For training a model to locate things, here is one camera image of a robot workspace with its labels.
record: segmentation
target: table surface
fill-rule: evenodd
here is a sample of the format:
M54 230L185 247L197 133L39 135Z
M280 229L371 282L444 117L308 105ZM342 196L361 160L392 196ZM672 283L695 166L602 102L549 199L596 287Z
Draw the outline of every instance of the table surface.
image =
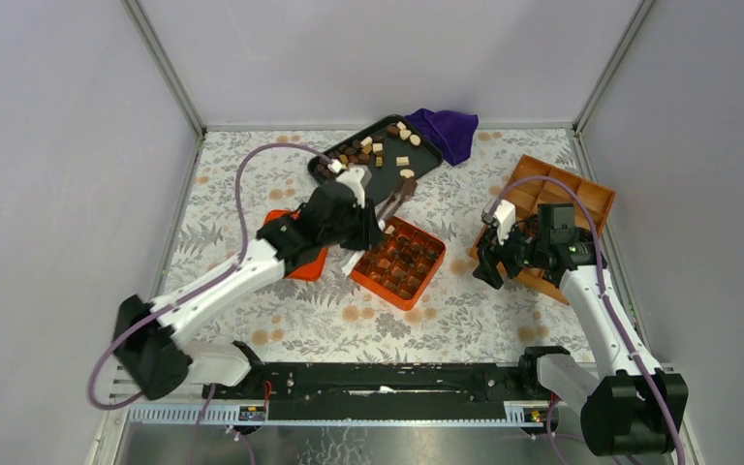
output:
M234 174L252 149L291 141L324 150L349 131L211 132L199 160L176 248L167 269L171 292L237 253L240 247ZM578 361L594 361L574 311L521 284L494 290L472 277L467 255L481 230L481 210L528 154L576 172L564 130L478 131L472 157L443 163L418 182L397 216L440 237L447 254L420 302L401 311L345 277L347 254L332 247L320 280L283 280L232 302L198 338L242 340L265 361L515 362L526 346L561 345ZM316 186L310 156L275 149L256 157L243 176L250 236L269 210L296 208Z

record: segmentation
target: gray wall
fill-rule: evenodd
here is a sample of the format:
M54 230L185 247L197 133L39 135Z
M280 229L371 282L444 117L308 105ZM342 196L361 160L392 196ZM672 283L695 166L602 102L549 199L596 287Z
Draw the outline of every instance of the gray wall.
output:
M744 2L659 2L585 131L708 464L744 462Z
M572 121L637 0L143 0L208 124Z
M0 2L0 464L83 462L88 371L193 147L120 2Z

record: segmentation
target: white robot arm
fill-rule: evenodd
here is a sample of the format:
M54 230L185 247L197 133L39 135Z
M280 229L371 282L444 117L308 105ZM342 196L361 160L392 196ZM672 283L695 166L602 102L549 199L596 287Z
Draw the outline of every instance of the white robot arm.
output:
M688 389L679 374L665 373L645 348L614 289L598 282L598 267L603 283L610 283L611 275L590 233L574 226L572 204L541 204L533 221L516 222L514 205L501 201L494 215L486 216L489 227L478 243L480 263L473 274L498 289L504 284L498 264L510 278L525 267L543 269L586 333L598 377L560 347L527 350L521 362L535 369L540 386L577 412L589 449L596 455L670 450L672 438L648 385L658 387L676 427Z

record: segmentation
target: orange compartment tray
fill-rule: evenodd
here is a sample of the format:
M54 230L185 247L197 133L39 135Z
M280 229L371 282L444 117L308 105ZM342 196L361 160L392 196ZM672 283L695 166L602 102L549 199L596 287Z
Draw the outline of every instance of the orange compartment tray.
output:
M266 224L276 218L280 218L288 214L290 210L272 210L266 214L266 218L263 219L263 223ZM296 269L289 276L290 279L299 279L301 281L318 281L321 277L321 273L324 272L324 264L326 263L326 248L321 249L321 253L318 254L318 258L304 266Z
M570 189L572 189L580 201L583 202L589 209L589 215L592 217L591 220L595 222L598 228L598 234L603 234L605 222L608 219L608 214L611 211L611 205L614 203L615 192L607 187L600 184L596 184L592 181L584 179L576 174L572 174L566 170L561 170L557 167L550 165L549 163L542 162L536 158L530 157L529 155L523 155L520 158L520 162L517 163L517 167L511 174L508 184L512 184L514 181L523 179L524 177L543 175L549 176L563 182ZM530 181L526 184L522 184L517 188L509 192L505 199L514 204L515 207L515 219L525 220L530 216L538 213L538 205L541 203L572 203L572 197L566 193L560 187L554 185L551 182L543 181ZM588 219L583 215L583 212L574 206L574 224L584 229L589 229ZM469 250L469 256L473 259L478 259L478 241L481 240L481 235L486 227L480 231L478 240L475 241L472 248ZM506 271L502 265L498 265L498 270L506 276ZM543 270L537 268L524 268L517 275L517 281L535 288L539 292L548 295L555 300L559 300L563 303L569 304L569 301L563 296L553 284L543 279Z
M411 310L441 266L447 246L400 218L389 220L384 240L363 254L350 277L401 310Z

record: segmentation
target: wooden tray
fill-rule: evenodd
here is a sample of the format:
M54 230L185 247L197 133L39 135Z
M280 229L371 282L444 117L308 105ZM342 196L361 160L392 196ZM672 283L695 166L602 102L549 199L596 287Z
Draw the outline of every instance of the wooden tray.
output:
M542 162L530 157L529 155L523 155L520 162L517 164L517 168L515 168L514 172L511 174L511 178L507 184L534 175L553 177L575 191L577 196L580 197L580 201L589 209L589 214L592 216L592 220L594 220L595 225L598 228L598 234L603 234L608 213L611 211L611 205L614 202L615 192L613 190L584 179L576 174L572 174L566 170L553 167L549 163ZM524 220L537 214L538 205L541 203L569 202L574 204L572 198L566 193L566 191L551 182L544 183L543 181L532 181L523 184L509 192L504 199L514 204L517 220ZM574 214L574 223L578 227L588 230L589 223L586 221L583 212L577 208L577 205L574 206ZM480 234L483 234L485 229L486 227L483 227ZM478 251L476 248L478 240L476 240L472 248L469 249L469 256L475 260L478 259ZM506 270L502 265L498 265L498 270L504 276L506 275ZM542 269L523 269L514 279L527 286L535 288L545 295L569 304L569 301L566 300L563 294L561 294L553 284L543 279Z

